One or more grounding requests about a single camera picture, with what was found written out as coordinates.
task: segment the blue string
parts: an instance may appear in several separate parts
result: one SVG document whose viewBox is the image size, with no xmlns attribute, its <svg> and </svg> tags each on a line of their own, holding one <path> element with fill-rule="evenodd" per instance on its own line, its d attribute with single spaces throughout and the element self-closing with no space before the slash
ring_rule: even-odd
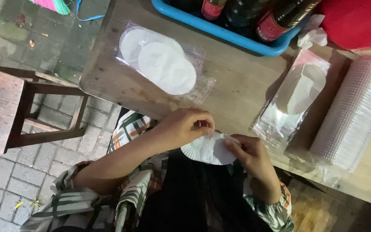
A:
<svg viewBox="0 0 371 232">
<path fill-rule="evenodd" d="M 77 18 L 78 18 L 78 8 L 80 8 L 80 3 L 81 3 L 81 0 L 78 0 L 77 1 Z M 90 21 L 90 20 L 94 20 L 94 19 L 97 19 L 97 18 L 102 18 L 104 16 L 105 15 L 97 15 L 97 16 L 94 16 L 94 17 L 91 17 L 91 18 L 88 18 L 88 19 L 80 19 L 80 18 L 78 18 L 78 20 L 80 20 L 80 21 Z"/>
</svg>

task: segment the tissue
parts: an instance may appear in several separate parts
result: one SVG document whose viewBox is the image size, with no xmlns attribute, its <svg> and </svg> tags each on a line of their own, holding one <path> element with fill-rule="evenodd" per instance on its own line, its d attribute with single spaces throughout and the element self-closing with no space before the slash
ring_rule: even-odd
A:
<svg viewBox="0 0 371 232">
<path fill-rule="evenodd" d="M 319 27 L 324 19 L 322 14 L 313 14 L 308 24 L 301 30 L 298 35 L 297 46 L 303 49 L 312 47 L 313 42 L 320 45 L 327 45 L 327 33 Z"/>
</svg>

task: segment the red container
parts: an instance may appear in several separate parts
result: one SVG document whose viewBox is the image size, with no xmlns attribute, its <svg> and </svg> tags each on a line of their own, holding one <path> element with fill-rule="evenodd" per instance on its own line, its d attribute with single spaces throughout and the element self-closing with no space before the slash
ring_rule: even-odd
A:
<svg viewBox="0 0 371 232">
<path fill-rule="evenodd" d="M 346 50 L 371 49 L 371 0 L 323 0 L 320 25 L 328 38 Z"/>
</svg>

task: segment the red label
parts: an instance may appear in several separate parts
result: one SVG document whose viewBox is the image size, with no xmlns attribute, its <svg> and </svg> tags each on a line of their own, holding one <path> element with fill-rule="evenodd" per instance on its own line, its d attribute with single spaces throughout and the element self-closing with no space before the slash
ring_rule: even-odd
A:
<svg viewBox="0 0 371 232">
<path fill-rule="evenodd" d="M 274 20 L 273 13 L 270 13 L 262 18 L 257 27 L 257 34 L 262 40 L 270 42 L 279 38 L 288 30 L 289 29 L 279 26 Z"/>
<path fill-rule="evenodd" d="M 216 6 L 211 4 L 210 0 L 204 0 L 203 7 L 201 8 L 201 13 L 207 20 L 215 20 L 220 16 L 223 8 L 224 5 Z"/>
</svg>

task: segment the patterned shirt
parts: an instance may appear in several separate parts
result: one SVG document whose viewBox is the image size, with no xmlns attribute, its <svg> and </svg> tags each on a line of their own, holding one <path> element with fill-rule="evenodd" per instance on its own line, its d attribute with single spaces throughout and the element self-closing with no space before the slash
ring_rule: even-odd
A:
<svg viewBox="0 0 371 232">
<path fill-rule="evenodd" d="M 151 119 L 130 111 L 125 114 L 113 133 L 110 149 L 115 151 L 140 136 L 149 127 Z M 109 196 L 99 196 L 91 189 L 75 189 L 73 177 L 91 161 L 71 167 L 54 180 L 53 196 L 39 212 L 33 214 L 21 231 L 50 232 L 62 226 L 82 229 L 102 229 L 109 232 L 134 230 L 139 223 L 148 196 L 161 189 L 167 171 L 169 152 L 143 161 L 132 171 L 119 190 Z M 291 217 L 291 196 L 281 183 L 281 198 L 276 204 L 267 204 L 254 197 L 250 177 L 244 181 L 243 197 L 252 210 L 275 232 L 290 232 L 294 228 Z M 221 219 L 211 204 L 206 203 L 209 231 L 221 231 Z"/>
</svg>

